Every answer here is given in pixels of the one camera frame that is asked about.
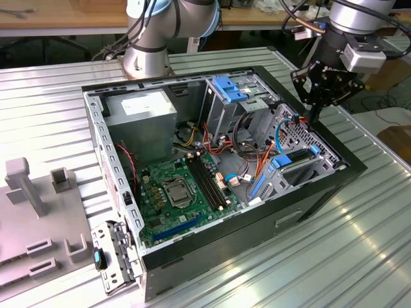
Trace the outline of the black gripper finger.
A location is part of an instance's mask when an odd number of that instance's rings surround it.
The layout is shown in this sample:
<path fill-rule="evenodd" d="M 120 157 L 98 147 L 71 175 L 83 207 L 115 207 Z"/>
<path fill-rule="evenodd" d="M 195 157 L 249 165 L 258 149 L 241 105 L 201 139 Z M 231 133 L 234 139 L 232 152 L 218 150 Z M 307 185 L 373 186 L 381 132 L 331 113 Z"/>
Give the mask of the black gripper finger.
<path fill-rule="evenodd" d="M 302 103 L 305 104 L 304 117 L 308 124 L 313 124 L 319 118 L 318 85 L 311 80 L 314 77 L 312 67 L 303 67 L 290 73 L 293 86 Z"/>
<path fill-rule="evenodd" d="M 358 78 L 329 79 L 325 86 L 320 86 L 316 103 L 316 121 L 322 110 L 329 106 L 339 106 L 365 88 L 365 84 Z"/>

